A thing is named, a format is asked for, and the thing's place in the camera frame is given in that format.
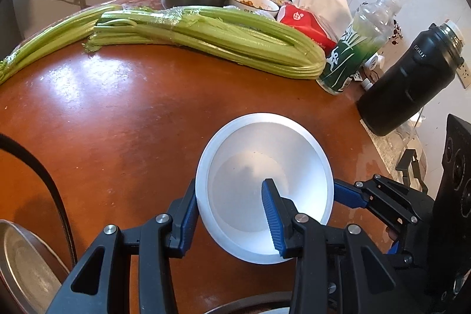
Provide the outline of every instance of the metal pan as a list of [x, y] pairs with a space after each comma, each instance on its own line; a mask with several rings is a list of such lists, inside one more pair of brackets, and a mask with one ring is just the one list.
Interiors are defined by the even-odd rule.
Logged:
[[69, 271], [38, 236], [0, 220], [0, 311], [43, 314]]

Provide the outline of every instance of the black thermos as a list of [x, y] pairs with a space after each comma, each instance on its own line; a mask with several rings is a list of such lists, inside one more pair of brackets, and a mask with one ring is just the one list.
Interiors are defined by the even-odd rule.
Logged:
[[453, 22], [432, 24], [358, 100], [364, 123], [377, 136], [385, 136], [415, 115], [455, 78], [463, 36]]

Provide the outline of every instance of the white cloth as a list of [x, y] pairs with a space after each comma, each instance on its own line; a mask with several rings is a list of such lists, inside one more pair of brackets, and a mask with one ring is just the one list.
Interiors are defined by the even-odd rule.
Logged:
[[347, 0], [293, 0], [293, 4], [314, 14], [324, 30], [337, 41], [353, 21]]

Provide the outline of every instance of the green label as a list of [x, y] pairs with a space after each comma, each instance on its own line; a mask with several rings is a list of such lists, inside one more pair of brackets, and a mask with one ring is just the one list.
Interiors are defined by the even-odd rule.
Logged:
[[353, 23], [350, 23], [327, 58], [326, 68], [319, 79], [332, 91], [342, 92], [350, 84], [365, 57], [375, 52], [374, 38], [359, 35], [353, 29]]

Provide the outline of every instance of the speaker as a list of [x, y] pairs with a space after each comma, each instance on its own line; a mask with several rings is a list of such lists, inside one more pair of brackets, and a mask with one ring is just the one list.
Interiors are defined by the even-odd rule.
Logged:
[[448, 115], [443, 176], [429, 230], [428, 293], [456, 294], [471, 268], [471, 124]]

